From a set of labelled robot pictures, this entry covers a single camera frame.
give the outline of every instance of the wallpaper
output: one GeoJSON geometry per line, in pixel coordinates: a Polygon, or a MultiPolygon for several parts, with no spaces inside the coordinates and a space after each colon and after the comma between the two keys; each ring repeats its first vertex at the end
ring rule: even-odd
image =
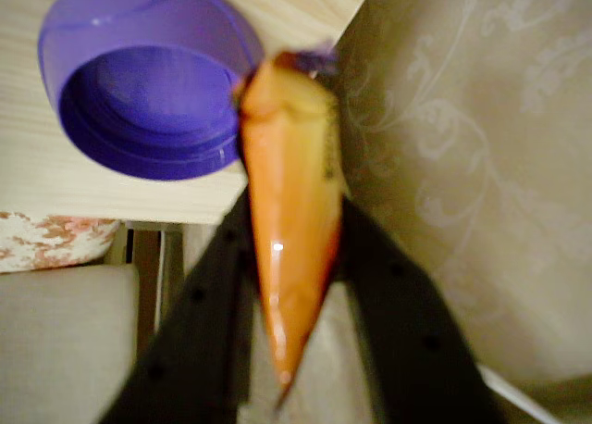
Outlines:
{"type": "Polygon", "coordinates": [[[592,374],[592,0],[367,0],[339,42],[354,199],[523,387],[592,374]]]}

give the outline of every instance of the patterned wallpaper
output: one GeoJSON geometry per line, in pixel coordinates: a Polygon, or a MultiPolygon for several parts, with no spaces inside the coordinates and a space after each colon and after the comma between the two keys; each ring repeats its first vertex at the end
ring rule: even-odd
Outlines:
{"type": "Polygon", "coordinates": [[[592,374],[592,0],[367,0],[339,43],[354,198],[520,385],[592,374]]]}

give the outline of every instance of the wooden table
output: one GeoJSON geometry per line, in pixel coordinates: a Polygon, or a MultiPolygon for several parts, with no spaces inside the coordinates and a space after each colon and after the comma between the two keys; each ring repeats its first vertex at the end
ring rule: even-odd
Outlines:
{"type": "MultiPolygon", "coordinates": [[[[229,0],[267,53],[337,41],[363,0],[229,0]]],[[[0,0],[0,211],[217,223],[244,187],[241,165],[188,181],[146,181],[92,162],[69,142],[37,64],[54,0],[0,0]]]]}

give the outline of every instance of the purple bottle cap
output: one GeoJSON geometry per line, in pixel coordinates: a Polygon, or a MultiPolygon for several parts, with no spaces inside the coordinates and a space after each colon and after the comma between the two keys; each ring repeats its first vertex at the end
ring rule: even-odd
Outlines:
{"type": "Polygon", "coordinates": [[[38,48],[64,131],[100,164],[168,181],[238,157],[231,89],[263,49],[225,1],[57,0],[38,48]]]}

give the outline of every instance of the piping bag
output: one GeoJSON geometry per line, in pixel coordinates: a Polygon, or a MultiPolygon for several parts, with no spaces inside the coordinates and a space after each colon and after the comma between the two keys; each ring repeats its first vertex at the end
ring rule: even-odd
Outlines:
{"type": "Polygon", "coordinates": [[[261,301],[283,395],[339,250],[345,180],[337,98],[312,78],[334,67],[327,55],[285,52],[263,62],[235,92],[261,301]]]}

